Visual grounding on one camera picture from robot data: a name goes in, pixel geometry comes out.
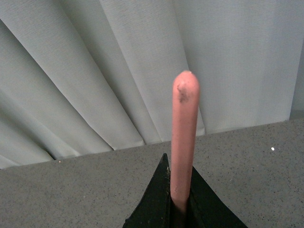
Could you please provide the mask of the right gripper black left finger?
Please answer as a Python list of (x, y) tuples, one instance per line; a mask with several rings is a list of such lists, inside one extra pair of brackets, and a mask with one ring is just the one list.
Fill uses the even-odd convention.
[(170, 226), (170, 168), (167, 154), (160, 162), (124, 228), (168, 228)]

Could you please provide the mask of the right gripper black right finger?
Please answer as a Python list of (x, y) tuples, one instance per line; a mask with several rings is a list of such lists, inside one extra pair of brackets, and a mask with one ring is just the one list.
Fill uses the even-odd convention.
[(246, 225), (221, 201), (195, 168), (192, 168), (190, 185), (189, 227), (246, 227)]

